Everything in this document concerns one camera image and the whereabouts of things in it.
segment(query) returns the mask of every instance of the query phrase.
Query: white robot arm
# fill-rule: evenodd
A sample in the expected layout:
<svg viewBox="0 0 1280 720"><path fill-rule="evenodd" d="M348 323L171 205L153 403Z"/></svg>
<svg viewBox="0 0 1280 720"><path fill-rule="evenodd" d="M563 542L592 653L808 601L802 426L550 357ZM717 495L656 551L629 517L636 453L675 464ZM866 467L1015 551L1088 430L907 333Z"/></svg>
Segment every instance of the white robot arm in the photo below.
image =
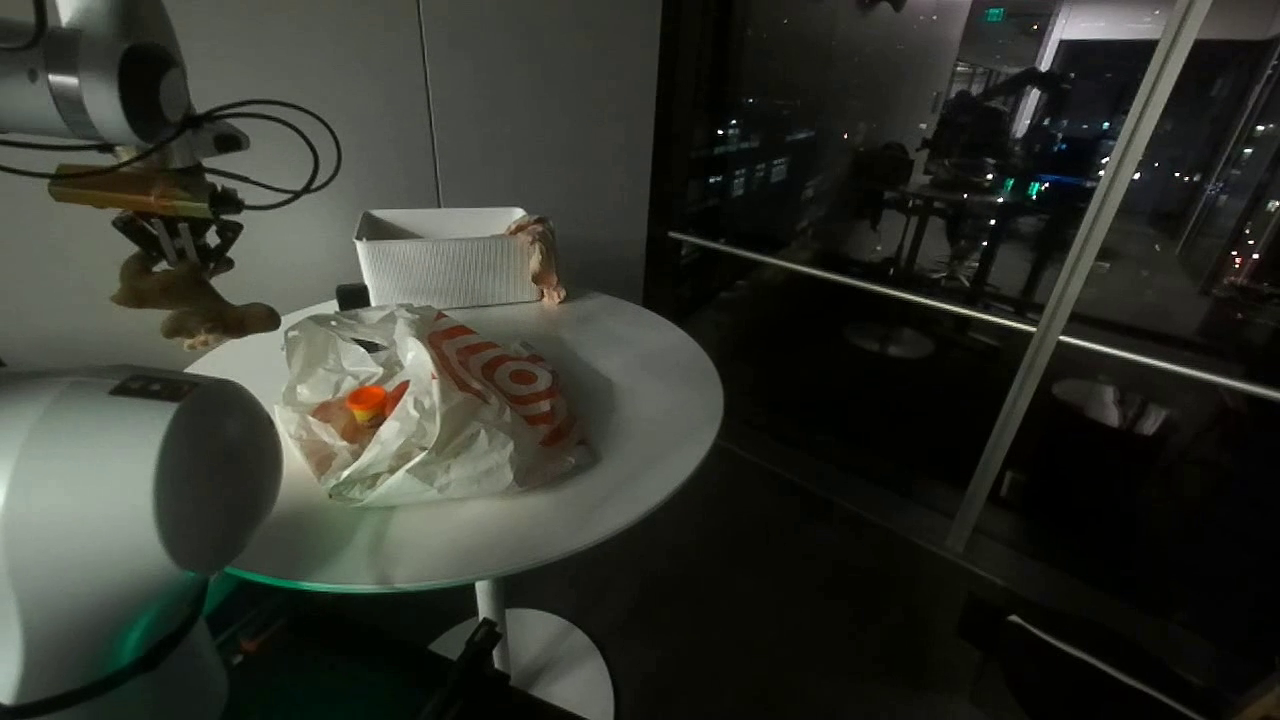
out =
<svg viewBox="0 0 1280 720"><path fill-rule="evenodd" d="M166 227L206 265L201 155L186 61L162 0L0 0L0 148L29 135L139 155L63 171L51 197ZM201 621L280 485L274 415L186 372L0 372L0 714L222 714L226 668Z"/></svg>
<svg viewBox="0 0 1280 720"><path fill-rule="evenodd" d="M230 303L212 276L237 266L240 223L234 215L290 209L337 179L342 140L324 115L290 101L197 110L162 0L0 0L0 94L6 155L22 148L118 152L113 164L61 164L57 171L0 155L0 171L49 179L51 199L118 209L118 233L135 242L135 257L120 265L118 303L168 307L162 333L197 346L280 329L268 303ZM237 125L292 131L314 158L309 179L268 184L206 166L212 155L248 148ZM319 171L309 125L327 131L327 171ZM275 199L243 205L230 184Z"/></svg>
<svg viewBox="0 0 1280 720"><path fill-rule="evenodd" d="M275 485L275 423L230 381L0 372L0 714L217 714L206 575Z"/></svg>
<svg viewBox="0 0 1280 720"><path fill-rule="evenodd" d="M6 131L144 148L192 115L186 55L162 0L6 4Z"/></svg>

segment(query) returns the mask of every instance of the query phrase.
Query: table top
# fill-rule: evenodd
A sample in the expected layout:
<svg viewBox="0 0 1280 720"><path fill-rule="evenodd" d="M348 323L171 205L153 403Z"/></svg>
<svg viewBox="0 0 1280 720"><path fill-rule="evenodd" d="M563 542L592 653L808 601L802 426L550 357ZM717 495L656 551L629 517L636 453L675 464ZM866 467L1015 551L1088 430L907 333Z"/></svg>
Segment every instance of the table top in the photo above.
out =
<svg viewBox="0 0 1280 720"><path fill-rule="evenodd" d="M318 311L333 303L292 311L284 329ZM561 307L505 303L447 316L487 339L542 350L597 461L550 486L344 509L324 498L314 467L280 435L280 495L234 563L237 575L309 592L424 592L542 568L647 517L699 467L722 430L717 363L641 303L575 295ZM264 409L275 409L290 381L284 333L234 339L187 372L240 381Z"/></svg>

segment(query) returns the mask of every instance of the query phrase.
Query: cable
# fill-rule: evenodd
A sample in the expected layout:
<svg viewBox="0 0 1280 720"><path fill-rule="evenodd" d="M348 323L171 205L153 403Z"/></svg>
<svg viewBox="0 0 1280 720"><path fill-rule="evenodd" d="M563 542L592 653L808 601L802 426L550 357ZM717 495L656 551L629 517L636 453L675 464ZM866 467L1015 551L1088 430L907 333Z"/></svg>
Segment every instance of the cable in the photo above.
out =
<svg viewBox="0 0 1280 720"><path fill-rule="evenodd" d="M305 107L305 105L275 101L275 94L248 94L248 101L217 105L217 107L210 107L210 110L201 110L201 115L222 115L222 110L240 110L240 107L290 107L290 110L309 115L314 125L324 128L327 148L333 148L333 166L327 166L327 174L318 184L318 191L324 191L324 188L344 171L344 140L337 135L337 128L333 128L319 110L314 110L314 107Z"/></svg>
<svg viewBox="0 0 1280 720"><path fill-rule="evenodd" d="M318 174L319 174L319 148L318 148L318 140L305 131L305 128L296 128L292 120L284 120L284 115L268 115L268 110L217 110L212 120L257 120L257 125L275 125L275 128L284 128L284 131L292 131L305 148L309 148L309 158L314 158L314 166L309 166L309 179L300 184L300 188L284 188L284 184L274 184L274 191L280 191L284 199L268 199L268 205L243 205L243 213L274 213L274 209L290 209L290 205L296 205L296 199L305 199L305 197L314 197L318 191Z"/></svg>
<svg viewBox="0 0 1280 720"><path fill-rule="evenodd" d="M327 148L333 148L333 158L327 158L327 171L324 171L324 155L318 148L318 140L309 135L309 128L300 128L292 115L305 115L314 120L318 128L324 128L327 135ZM120 164L109 164L109 166L87 166L87 171L40 171L40 166L18 166L18 164L0 164L0 171L7 174L29 174L29 179L82 179L82 174L113 174L113 171L124 171L133 164L144 164L153 155L162 155L166 148L171 148L181 135L187 135L192 128L201 125L217 125L217 120L248 120L248 125L275 125L284 128L292 140L305 142L309 152L309 174L305 184L290 188L290 184L274 184L274 179L257 179L257 174L243 174L243 171L230 171L230 166L206 166L210 174L222 174L230 184L243 184L243 188L260 188L260 191L275 191L280 199L260 199L260 205L243 205L243 213L275 213L275 209L290 209L305 197L318 197L324 188L337 184L337 174L344 171L344 142L337 135L337 128L305 107L305 105L292 105L292 101L274 101L274 94L248 94L248 101L234 101L234 105L217 105L210 110L197 110L192 120L186 120L181 128L171 128L162 142L120 158ZM29 148L29 152L113 152L113 142L29 142L29 140L0 140L0 148Z"/></svg>
<svg viewBox="0 0 1280 720"><path fill-rule="evenodd" d="M144 152L135 152L135 155L120 158L120 164L109 164L109 166L87 166L87 171L35 171L35 166L0 164L0 171L6 171L6 174L29 174L29 179L118 174L118 171L124 171L124 166L133 166L133 164L144 164L144 158L162 155L168 142L175 142L181 135L187 135L187 128L192 128L192 125L181 125L181 128L171 128L162 142L153 142L153 148L144 148Z"/></svg>

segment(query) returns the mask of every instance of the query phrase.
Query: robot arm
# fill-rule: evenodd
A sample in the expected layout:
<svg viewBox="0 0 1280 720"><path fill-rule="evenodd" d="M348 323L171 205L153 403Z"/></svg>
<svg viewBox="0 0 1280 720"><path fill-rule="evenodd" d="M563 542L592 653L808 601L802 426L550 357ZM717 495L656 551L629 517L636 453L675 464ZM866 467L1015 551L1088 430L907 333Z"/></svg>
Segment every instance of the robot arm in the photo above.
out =
<svg viewBox="0 0 1280 720"><path fill-rule="evenodd" d="M144 148L192 115L162 0L34 0L0 44L0 131Z"/></svg>
<svg viewBox="0 0 1280 720"><path fill-rule="evenodd" d="M240 238L234 215L248 205L234 188L217 188L206 158L248 148L248 135L226 120L237 110L201 115L192 107L186 55L162 0L34 0L25 16L0 16L0 94L0 148L29 148L35 135L124 155L99 166L61 164L43 174L51 199L120 213L113 223L135 242L135 257L120 266L118 303L168 307L162 333L197 346L280 329L268 303L230 303L212 289L212 276L234 266L230 251ZM268 209L319 191L327 179L318 184L314 166L305 188L284 188L290 197Z"/></svg>

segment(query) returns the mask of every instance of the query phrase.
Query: white wall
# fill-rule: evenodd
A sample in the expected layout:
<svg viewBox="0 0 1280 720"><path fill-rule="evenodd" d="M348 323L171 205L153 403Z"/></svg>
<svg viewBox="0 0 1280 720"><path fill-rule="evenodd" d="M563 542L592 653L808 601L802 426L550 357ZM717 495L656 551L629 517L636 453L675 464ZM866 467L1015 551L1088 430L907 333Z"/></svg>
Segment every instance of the white wall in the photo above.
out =
<svg viewBox="0 0 1280 720"><path fill-rule="evenodd" d="M370 205L433 205L415 0L168 0L197 107L240 94L290 94L324 110L348 171L290 213L248 215L234 300L300 307L357 280L352 223ZM300 152L280 135L230 158L237 171L292 179ZM51 205L43 184L0 174L0 357L49 363L186 363L162 339L156 311L109 303L133 251L113 213Z"/></svg>
<svg viewBox="0 0 1280 720"><path fill-rule="evenodd" d="M424 0L441 205L525 205L570 289L641 295L660 0Z"/></svg>

